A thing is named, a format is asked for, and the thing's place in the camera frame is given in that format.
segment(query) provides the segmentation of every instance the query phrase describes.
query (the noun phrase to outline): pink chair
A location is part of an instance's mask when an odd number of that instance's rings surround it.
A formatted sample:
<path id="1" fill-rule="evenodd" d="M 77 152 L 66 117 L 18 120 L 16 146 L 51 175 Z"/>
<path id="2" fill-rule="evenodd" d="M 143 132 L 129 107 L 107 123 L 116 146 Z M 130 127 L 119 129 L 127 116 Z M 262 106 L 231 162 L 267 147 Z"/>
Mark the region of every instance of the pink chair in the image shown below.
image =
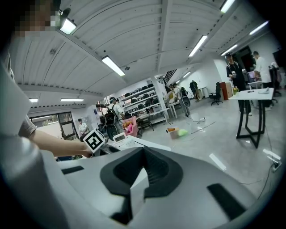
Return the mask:
<path id="1" fill-rule="evenodd" d="M 127 133 L 127 131 L 125 131 L 125 134 L 126 134 L 126 136 L 127 136 L 127 135 L 131 135 L 131 136 L 133 136 L 133 137 L 137 137 L 137 134 L 138 134 L 138 125 L 137 125 L 137 123 L 136 123 L 136 116 L 133 116 L 133 117 L 130 118 L 130 119 L 125 119 L 125 120 L 123 120 L 124 123 L 127 123 L 127 122 L 129 122 L 129 121 L 132 121 L 133 129 L 132 129 L 132 132 L 129 132 L 129 133 Z"/>

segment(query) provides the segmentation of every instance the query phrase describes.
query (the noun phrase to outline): glossy tile floor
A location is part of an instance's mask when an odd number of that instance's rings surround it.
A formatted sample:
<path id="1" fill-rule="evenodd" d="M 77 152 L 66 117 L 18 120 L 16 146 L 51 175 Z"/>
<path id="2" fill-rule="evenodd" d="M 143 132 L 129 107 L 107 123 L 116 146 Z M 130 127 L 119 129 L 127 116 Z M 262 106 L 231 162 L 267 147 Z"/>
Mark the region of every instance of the glossy tile floor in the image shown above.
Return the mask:
<path id="1" fill-rule="evenodd" d="M 284 172 L 286 160 L 286 92 L 281 90 L 282 97 L 275 97 L 271 111 L 266 112 L 266 130 L 261 135 L 258 149 L 250 139 L 236 139 L 239 124 L 239 107 L 237 101 L 224 101 L 220 105 L 202 102 L 202 106 L 190 109 L 192 117 L 206 118 L 205 122 L 193 122 L 180 112 L 178 119 L 170 123 L 158 123 L 152 129 L 144 129 L 142 139 L 172 148 L 173 152 L 207 161 L 243 183 L 257 198 L 270 193 L 278 184 Z M 253 131 L 258 129 L 258 110 L 253 106 L 252 117 L 248 126 Z M 188 134 L 172 140 L 166 129 L 183 128 Z M 241 134 L 247 131 L 242 128 Z M 273 173 L 269 172 L 272 159 L 281 158 L 282 165 Z"/>

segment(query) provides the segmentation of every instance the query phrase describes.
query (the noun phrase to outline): ceiling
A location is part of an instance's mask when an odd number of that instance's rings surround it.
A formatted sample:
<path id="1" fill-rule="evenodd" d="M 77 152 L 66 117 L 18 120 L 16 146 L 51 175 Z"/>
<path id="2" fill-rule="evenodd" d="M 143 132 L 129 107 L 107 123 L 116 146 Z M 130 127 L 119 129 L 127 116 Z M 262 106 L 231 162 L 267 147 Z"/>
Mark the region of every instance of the ceiling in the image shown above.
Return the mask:
<path id="1" fill-rule="evenodd" d="M 16 83 L 33 107 L 55 105 L 61 98 L 92 104 L 135 82 L 199 63 L 243 39 L 262 20 L 245 1 L 225 13 L 224 0 L 62 0 L 76 29 L 17 38 L 10 46 Z M 202 51 L 188 54 L 202 35 Z M 108 55 L 125 72 L 120 77 L 101 62 Z"/>

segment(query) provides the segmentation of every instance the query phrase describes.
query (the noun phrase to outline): white t-shirt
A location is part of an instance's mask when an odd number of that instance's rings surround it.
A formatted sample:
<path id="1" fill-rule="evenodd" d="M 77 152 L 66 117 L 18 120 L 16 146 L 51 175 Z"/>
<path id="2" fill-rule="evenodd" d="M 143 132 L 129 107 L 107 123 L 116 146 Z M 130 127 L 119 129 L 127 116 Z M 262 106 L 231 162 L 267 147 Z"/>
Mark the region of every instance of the white t-shirt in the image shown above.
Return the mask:
<path id="1" fill-rule="evenodd" d="M 83 132 L 86 129 L 86 127 L 87 127 L 87 124 L 84 122 L 81 125 L 79 125 L 80 132 Z"/>
<path id="2" fill-rule="evenodd" d="M 178 86 L 174 88 L 174 93 L 175 95 L 178 94 L 178 99 L 181 99 L 181 88 L 179 88 Z"/>
<path id="3" fill-rule="evenodd" d="M 110 105 L 108 106 L 108 109 L 112 109 L 113 105 L 114 105 L 114 104 L 110 104 Z M 118 104 L 115 104 L 114 107 L 113 107 L 113 110 L 114 110 L 115 114 L 117 115 L 117 117 L 118 117 L 119 119 L 122 119 L 122 117 L 121 117 L 121 115 L 120 115 L 120 113 L 124 113 L 122 107 L 119 106 Z"/>
<path id="4" fill-rule="evenodd" d="M 266 63 L 266 61 L 263 57 L 259 57 L 256 60 L 255 71 L 258 71 L 260 73 L 262 83 L 270 83 L 271 82 L 268 64 Z"/>

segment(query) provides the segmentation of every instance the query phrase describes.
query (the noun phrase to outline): black office chair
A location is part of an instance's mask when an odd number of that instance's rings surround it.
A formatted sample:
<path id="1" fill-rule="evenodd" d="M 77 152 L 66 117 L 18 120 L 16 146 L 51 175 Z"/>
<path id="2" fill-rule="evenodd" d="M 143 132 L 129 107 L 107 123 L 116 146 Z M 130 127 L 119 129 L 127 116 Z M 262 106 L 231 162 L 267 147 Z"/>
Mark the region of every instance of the black office chair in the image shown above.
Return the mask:
<path id="1" fill-rule="evenodd" d="M 213 102 L 211 103 L 211 105 L 213 105 L 214 103 L 217 103 L 219 105 L 219 102 L 223 103 L 220 100 L 220 83 L 219 82 L 216 83 L 215 93 L 210 93 L 209 98 L 213 99 Z"/>

